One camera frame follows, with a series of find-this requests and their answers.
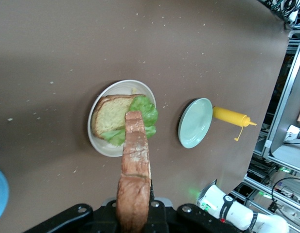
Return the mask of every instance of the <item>lettuce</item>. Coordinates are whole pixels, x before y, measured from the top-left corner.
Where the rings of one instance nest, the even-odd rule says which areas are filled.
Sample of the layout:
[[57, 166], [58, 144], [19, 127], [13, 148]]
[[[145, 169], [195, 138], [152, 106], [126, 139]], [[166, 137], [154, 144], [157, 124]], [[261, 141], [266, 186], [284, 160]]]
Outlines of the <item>lettuce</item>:
[[[135, 97], [129, 107], [129, 111], [141, 111], [147, 138], [152, 137], [156, 133], [154, 124], [157, 122], [159, 114], [155, 105], [151, 103], [148, 97]], [[120, 146], [125, 141], [125, 129], [104, 132], [101, 136], [108, 143]]]
[[125, 141], [125, 130], [113, 130], [101, 134], [105, 141], [118, 147]]
[[159, 116], [155, 105], [146, 96], [135, 97], [129, 107], [129, 111], [141, 111], [144, 126], [153, 126]]

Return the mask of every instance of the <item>white plate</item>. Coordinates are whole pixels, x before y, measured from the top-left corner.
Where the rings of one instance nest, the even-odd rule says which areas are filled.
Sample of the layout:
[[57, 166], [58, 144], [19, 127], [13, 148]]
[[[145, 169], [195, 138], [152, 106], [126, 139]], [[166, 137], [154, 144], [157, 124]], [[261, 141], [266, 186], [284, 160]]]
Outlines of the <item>white plate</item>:
[[178, 137], [185, 148], [197, 146], [205, 137], [212, 122], [212, 103], [202, 98], [193, 101], [184, 111]]
[[95, 135], [91, 131], [91, 117], [92, 113], [95, 110], [95, 107], [103, 96], [108, 95], [132, 95], [132, 94], [144, 94], [147, 96], [150, 101], [155, 105], [156, 102], [154, 95], [150, 88], [145, 85], [144, 83], [137, 81], [137, 80], [123, 80], [119, 81], [117, 83], [114, 83], [113, 85], [109, 86], [106, 90], [104, 90], [96, 99], [94, 102], [88, 118], [88, 124], [87, 124], [87, 131], [89, 140], [92, 144], [92, 146], [101, 154], [108, 156], [108, 157], [119, 157], [123, 154], [123, 146], [115, 147], [111, 144], [109, 144], [107, 141], [99, 139], [95, 137]]

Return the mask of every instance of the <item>plate rim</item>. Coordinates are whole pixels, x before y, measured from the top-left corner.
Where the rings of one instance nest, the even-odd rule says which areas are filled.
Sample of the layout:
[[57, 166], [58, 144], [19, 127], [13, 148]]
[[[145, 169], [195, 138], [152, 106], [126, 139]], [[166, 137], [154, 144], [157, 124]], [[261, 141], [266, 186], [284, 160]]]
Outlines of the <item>plate rim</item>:
[[92, 135], [92, 133], [91, 133], [91, 118], [92, 118], [92, 113], [93, 113], [93, 111], [94, 111], [94, 109], [95, 109], [95, 107], [96, 107], [98, 101], [101, 99], [101, 97], [104, 96], [104, 94], [105, 94], [108, 90], [110, 90], [111, 88], [113, 88], [113, 87], [115, 87], [115, 86], [117, 86], [117, 85], [119, 85], [119, 84], [121, 84], [121, 83], [127, 83], [127, 82], [138, 83], [138, 84], [144, 86], [144, 87], [150, 92], [151, 97], [152, 97], [152, 99], [153, 99], [153, 101], [154, 101], [153, 104], [154, 104], [154, 106], [156, 107], [156, 100], [155, 100], [155, 96], [154, 96], [152, 90], [151, 90], [146, 84], [144, 84], [143, 82], [141, 82], [141, 81], [139, 81], [139, 80], [134, 80], [134, 79], [121, 80], [121, 81], [118, 81], [118, 82], [115, 82], [115, 83], [111, 84], [111, 85], [108, 86], [106, 89], [104, 89], [104, 90], [98, 95], [98, 97], [96, 98], [96, 100], [94, 101], [94, 103], [92, 104], [91, 109], [90, 109], [90, 112], [89, 112], [88, 120], [87, 120], [87, 133], [88, 133], [89, 141], [90, 141], [91, 145], [94, 147], [94, 149], [95, 149], [97, 152], [99, 152], [100, 154], [102, 154], [103, 156], [115, 158], [115, 157], [121, 157], [123, 154], [120, 154], [120, 155], [113, 155], [113, 156], [106, 155], [105, 153], [103, 153], [103, 152], [95, 145], [95, 143], [94, 143], [93, 140], [92, 140], [93, 135]]
[[211, 117], [211, 119], [210, 119], [210, 121], [209, 121], [209, 123], [208, 123], [208, 126], [207, 126], [206, 134], [201, 138], [201, 140], [200, 140], [198, 143], [196, 143], [196, 144], [194, 143], [193, 146], [187, 146], [187, 145], [183, 142], [183, 140], [182, 140], [182, 138], [181, 138], [181, 130], [182, 130], [182, 123], [183, 123], [183, 120], [184, 120], [184, 118], [185, 118], [187, 112], [188, 112], [188, 111], [190, 110], [190, 108], [192, 107], [192, 105], [195, 104], [195, 103], [198, 102], [198, 101], [201, 101], [201, 100], [205, 100], [207, 103], [210, 104], [210, 106], [211, 106], [210, 109], [211, 109], [211, 112], [212, 112], [212, 102], [211, 102], [208, 98], [198, 98], [198, 99], [196, 99], [196, 100], [193, 100], [193, 102], [191, 102], [191, 103], [189, 104], [189, 106], [186, 107], [186, 109], [184, 110], [184, 112], [183, 112], [183, 114], [182, 114], [182, 116], [181, 116], [180, 122], [179, 122], [179, 127], [178, 127], [178, 138], [179, 138], [179, 141], [180, 141], [181, 145], [182, 145], [184, 148], [187, 148], [187, 149], [191, 149], [191, 148], [196, 147], [196, 146], [204, 139], [204, 137], [206, 136], [206, 134], [207, 134], [207, 132], [208, 132], [208, 130], [209, 130], [209, 127], [210, 127], [210, 125], [211, 125], [211, 122], [212, 122], [212, 117]]
[[2, 188], [3, 188], [3, 192], [6, 192], [6, 195], [4, 195], [1, 199], [0, 199], [0, 217], [2, 216], [2, 214], [5, 211], [5, 208], [7, 206], [7, 202], [9, 199], [9, 186], [8, 186], [8, 182], [6, 177], [4, 176], [4, 174], [0, 171], [0, 181], [2, 184]]

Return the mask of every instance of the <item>mustard bottle cap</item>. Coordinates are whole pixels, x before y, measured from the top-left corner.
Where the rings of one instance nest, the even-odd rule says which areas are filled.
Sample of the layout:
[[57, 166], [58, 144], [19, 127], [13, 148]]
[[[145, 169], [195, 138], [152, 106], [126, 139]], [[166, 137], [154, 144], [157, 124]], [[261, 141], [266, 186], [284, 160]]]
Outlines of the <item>mustard bottle cap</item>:
[[257, 125], [256, 123], [250, 120], [250, 117], [245, 116], [243, 120], [243, 126], [247, 127], [248, 125]]

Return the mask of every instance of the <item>bread slice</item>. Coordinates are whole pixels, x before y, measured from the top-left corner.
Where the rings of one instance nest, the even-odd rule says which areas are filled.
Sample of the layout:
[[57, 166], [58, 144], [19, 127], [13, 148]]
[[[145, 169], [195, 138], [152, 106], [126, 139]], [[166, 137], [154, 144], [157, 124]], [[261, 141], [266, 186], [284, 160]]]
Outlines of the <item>bread slice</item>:
[[149, 147], [141, 112], [126, 113], [125, 130], [116, 215], [123, 233], [141, 233], [147, 222], [151, 187]]
[[125, 113], [133, 99], [140, 95], [110, 95], [102, 97], [91, 118], [93, 134], [103, 139], [102, 133], [125, 128]]

